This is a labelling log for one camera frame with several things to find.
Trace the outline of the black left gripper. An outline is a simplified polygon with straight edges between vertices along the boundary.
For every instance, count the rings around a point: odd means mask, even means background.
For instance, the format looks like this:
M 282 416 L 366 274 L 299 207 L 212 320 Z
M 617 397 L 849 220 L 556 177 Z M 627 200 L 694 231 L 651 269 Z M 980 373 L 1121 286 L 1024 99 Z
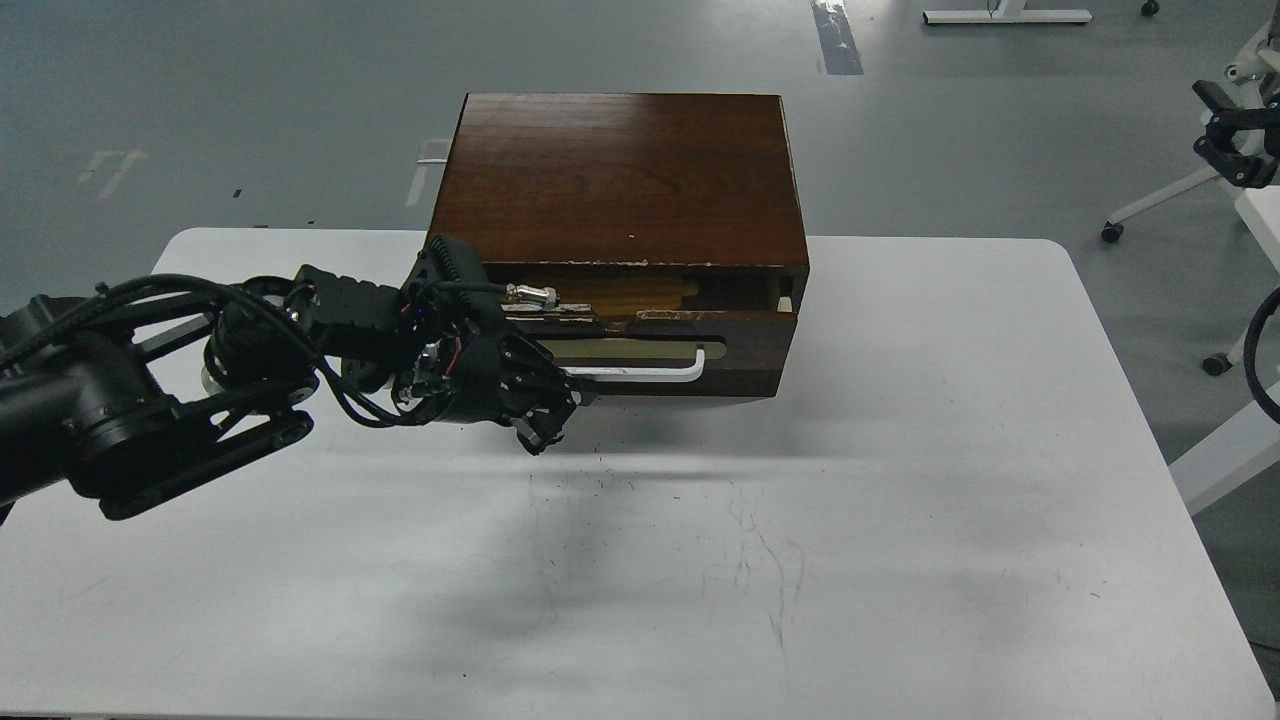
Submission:
M 343 413 L 365 427 L 489 421 L 538 456 L 599 397 L 502 309 L 475 249 L 434 234 L 392 287 L 300 269 L 300 329 Z

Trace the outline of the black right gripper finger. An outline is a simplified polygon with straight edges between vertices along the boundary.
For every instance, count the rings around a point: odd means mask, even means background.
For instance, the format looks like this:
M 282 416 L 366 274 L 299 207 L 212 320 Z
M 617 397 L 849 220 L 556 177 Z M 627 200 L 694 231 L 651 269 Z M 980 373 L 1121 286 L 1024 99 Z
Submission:
M 1192 86 L 1210 110 L 1204 133 L 1193 149 L 1229 184 L 1261 190 L 1277 183 L 1279 165 L 1279 95 L 1261 100 L 1260 108 L 1244 108 L 1231 100 L 1217 83 L 1199 79 Z M 1260 131 L 1260 150 L 1244 150 L 1236 136 Z

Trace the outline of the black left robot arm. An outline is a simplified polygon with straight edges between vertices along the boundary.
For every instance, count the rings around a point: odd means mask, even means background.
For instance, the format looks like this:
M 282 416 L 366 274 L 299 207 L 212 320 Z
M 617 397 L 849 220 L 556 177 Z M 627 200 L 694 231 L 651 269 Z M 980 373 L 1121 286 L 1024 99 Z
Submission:
M 3 512 L 65 480 L 134 518 L 305 438 L 321 386 L 372 429 L 489 421 L 532 455 L 596 383 L 507 315 L 552 290 L 489 281 L 462 240 L 430 238 L 401 287 L 303 265 L 223 284 L 155 274 L 3 318 Z

